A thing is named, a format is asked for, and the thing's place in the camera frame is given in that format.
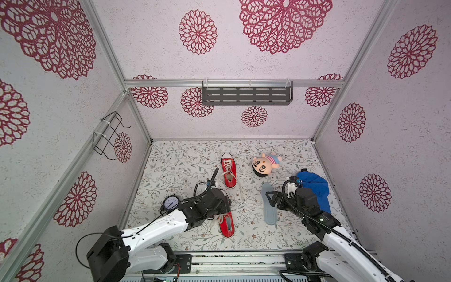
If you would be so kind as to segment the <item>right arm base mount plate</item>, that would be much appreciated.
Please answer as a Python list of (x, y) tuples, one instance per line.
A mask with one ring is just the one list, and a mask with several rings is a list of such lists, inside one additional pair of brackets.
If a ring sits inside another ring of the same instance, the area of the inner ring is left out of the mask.
[(287, 270), (315, 272), (318, 269), (315, 258), (304, 253), (286, 253), (284, 260)]

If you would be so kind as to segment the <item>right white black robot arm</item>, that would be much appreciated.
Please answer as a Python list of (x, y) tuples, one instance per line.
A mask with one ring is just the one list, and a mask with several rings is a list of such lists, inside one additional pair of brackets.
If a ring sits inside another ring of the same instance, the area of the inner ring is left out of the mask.
[(332, 277), (338, 282), (401, 282), (401, 276), (389, 270), (365, 250), (330, 213), (321, 210), (317, 196), (293, 176), (282, 190), (265, 193), (269, 204), (298, 216), (318, 241), (301, 253), (285, 255), (286, 268), (279, 272), (305, 276), (310, 282)]

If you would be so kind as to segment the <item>light blue insole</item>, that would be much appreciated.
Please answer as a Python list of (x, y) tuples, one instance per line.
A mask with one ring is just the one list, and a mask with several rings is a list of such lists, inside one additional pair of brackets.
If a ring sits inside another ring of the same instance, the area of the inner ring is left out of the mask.
[(266, 195), (267, 192), (273, 192), (274, 189), (269, 183), (263, 183), (261, 186), (261, 196), (263, 198), (263, 215), (267, 225), (273, 226), (277, 223), (277, 209), (270, 204)]

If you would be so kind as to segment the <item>red canvas sneaker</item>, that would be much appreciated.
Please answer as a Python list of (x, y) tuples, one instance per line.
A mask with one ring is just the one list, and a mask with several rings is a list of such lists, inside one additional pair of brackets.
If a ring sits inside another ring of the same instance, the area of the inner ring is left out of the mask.
[(225, 238), (230, 238), (235, 233), (234, 221), (231, 214), (231, 199), (229, 198), (229, 195), (225, 190), (222, 189), (222, 192), (225, 193), (225, 196), (227, 198), (226, 213), (223, 215), (219, 215), (217, 221), (222, 235)]
[(237, 185), (236, 161), (230, 153), (224, 153), (221, 157), (224, 184), (227, 188)]

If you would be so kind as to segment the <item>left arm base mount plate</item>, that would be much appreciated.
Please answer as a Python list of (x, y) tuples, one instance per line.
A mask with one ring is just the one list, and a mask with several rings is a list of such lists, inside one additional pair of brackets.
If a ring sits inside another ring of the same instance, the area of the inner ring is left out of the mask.
[(172, 269), (169, 271), (170, 274), (189, 274), (191, 273), (192, 265), (192, 255), (178, 254), (176, 255), (175, 263)]

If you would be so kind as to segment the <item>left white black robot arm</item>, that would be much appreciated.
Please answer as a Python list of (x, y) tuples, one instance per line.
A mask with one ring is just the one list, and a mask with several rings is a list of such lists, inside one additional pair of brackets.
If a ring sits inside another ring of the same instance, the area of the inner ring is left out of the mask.
[(164, 240), (230, 211), (230, 198), (215, 184), (212, 177), (201, 194), (176, 204), (164, 201), (163, 213), (147, 224), (123, 230), (112, 226), (98, 232), (97, 241), (86, 254), (86, 268), (93, 280), (118, 282), (127, 274), (144, 270), (157, 273), (171, 270), (176, 255)]

